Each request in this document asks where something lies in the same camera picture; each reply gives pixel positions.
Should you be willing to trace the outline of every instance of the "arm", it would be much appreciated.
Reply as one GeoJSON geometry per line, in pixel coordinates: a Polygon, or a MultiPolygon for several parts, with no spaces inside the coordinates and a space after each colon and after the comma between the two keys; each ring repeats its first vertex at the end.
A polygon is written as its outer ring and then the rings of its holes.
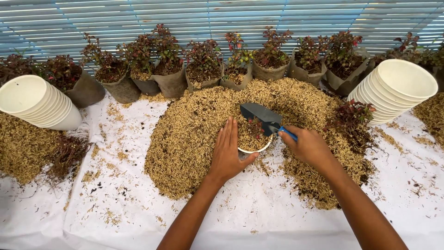
{"type": "Polygon", "coordinates": [[[170,226],[157,250],[187,250],[196,237],[208,208],[219,189],[253,163],[259,153],[241,161],[238,157],[238,124],[229,117],[219,131],[208,174],[170,226]]]}
{"type": "Polygon", "coordinates": [[[287,133],[279,132],[279,135],[300,160],[314,167],[327,180],[362,249],[407,249],[384,215],[332,155],[320,134],[294,126],[286,129],[298,137],[297,142],[287,133]]]}

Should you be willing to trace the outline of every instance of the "blue trowel handle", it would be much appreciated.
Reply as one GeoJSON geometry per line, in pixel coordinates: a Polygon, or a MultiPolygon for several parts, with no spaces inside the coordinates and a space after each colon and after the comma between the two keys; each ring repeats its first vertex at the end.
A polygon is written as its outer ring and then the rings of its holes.
{"type": "Polygon", "coordinates": [[[290,131],[286,130],[286,129],[284,128],[284,126],[282,126],[282,127],[278,130],[278,132],[279,132],[279,131],[284,131],[285,133],[287,133],[288,135],[290,135],[291,138],[293,138],[294,141],[297,142],[297,136],[295,136],[294,134],[292,134],[290,131]]]}

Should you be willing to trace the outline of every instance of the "pile of rice husks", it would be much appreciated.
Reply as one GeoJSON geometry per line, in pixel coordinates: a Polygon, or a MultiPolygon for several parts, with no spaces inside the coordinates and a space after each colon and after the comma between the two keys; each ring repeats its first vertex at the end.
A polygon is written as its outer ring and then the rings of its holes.
{"type": "MultiPolygon", "coordinates": [[[[223,87],[203,89],[171,104],[153,131],[145,161],[145,171],[161,195],[180,199],[194,193],[210,167],[218,131],[229,115],[241,118],[239,105],[246,102],[262,104],[281,114],[282,124],[321,133],[357,184],[373,174],[371,163],[363,154],[354,153],[347,139],[334,129],[323,131],[339,99],[294,79],[253,80],[240,92],[223,87]]],[[[315,169],[298,160],[288,147],[283,154],[282,168],[293,178],[302,197],[319,209],[339,206],[315,169]]]]}
{"type": "Polygon", "coordinates": [[[444,93],[438,93],[416,106],[413,114],[425,123],[429,133],[444,150],[444,93]]]}
{"type": "Polygon", "coordinates": [[[42,173],[50,184],[63,181],[70,168],[82,160],[86,139],[67,137],[62,131],[42,129],[0,112],[0,176],[24,185],[42,173]]]}

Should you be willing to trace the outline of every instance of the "hand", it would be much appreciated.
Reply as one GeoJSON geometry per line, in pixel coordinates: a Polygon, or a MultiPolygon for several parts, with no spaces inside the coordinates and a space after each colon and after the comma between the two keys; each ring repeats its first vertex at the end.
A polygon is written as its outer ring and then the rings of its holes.
{"type": "Polygon", "coordinates": [[[332,165],[340,165],[331,153],[327,143],[315,130],[285,126],[285,129],[297,136],[297,142],[290,135],[279,131],[279,136],[292,149],[301,161],[314,167],[324,177],[332,170],[332,165]]]}
{"type": "Polygon", "coordinates": [[[225,127],[219,131],[207,176],[223,185],[253,163],[258,156],[259,153],[254,152],[243,161],[239,159],[238,122],[229,117],[225,127]]]}

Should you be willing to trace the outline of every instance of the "right hand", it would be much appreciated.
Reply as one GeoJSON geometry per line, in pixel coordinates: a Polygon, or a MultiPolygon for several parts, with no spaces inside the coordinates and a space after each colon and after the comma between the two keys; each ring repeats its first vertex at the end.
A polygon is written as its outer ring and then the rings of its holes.
{"type": "Polygon", "coordinates": [[[340,165],[324,138],[315,130],[300,129],[295,126],[285,126],[285,129],[297,136],[297,142],[287,133],[279,131],[282,140],[292,149],[296,157],[314,167],[323,176],[332,170],[333,165],[340,165]]]}

